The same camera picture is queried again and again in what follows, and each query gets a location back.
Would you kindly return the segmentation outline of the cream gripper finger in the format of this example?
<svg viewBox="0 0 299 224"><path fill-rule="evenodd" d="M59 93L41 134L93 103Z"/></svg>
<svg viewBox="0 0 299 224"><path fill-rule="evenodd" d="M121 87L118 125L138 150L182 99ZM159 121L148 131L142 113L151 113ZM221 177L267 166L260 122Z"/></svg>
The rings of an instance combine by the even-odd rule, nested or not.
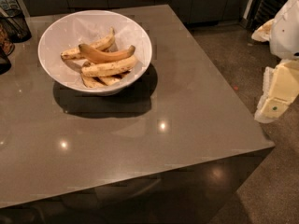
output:
<svg viewBox="0 0 299 224"><path fill-rule="evenodd" d="M251 35L251 38L258 42L267 42L271 38L271 30L272 25L274 23L274 20L271 19L264 23L262 26L260 26L258 29L256 29L253 34Z"/></svg>
<svg viewBox="0 0 299 224"><path fill-rule="evenodd" d="M254 118L270 123L281 117L299 95L299 62L282 60L275 68L266 67L263 95Z"/></svg>

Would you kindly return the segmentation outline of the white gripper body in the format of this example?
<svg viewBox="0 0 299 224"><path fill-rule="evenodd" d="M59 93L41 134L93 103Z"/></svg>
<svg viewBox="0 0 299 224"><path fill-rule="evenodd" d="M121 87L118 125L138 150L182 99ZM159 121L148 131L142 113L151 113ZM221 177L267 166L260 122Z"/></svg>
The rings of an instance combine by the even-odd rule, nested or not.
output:
<svg viewBox="0 0 299 224"><path fill-rule="evenodd" d="M299 0L288 0L273 19L270 51L280 59L299 59Z"/></svg>

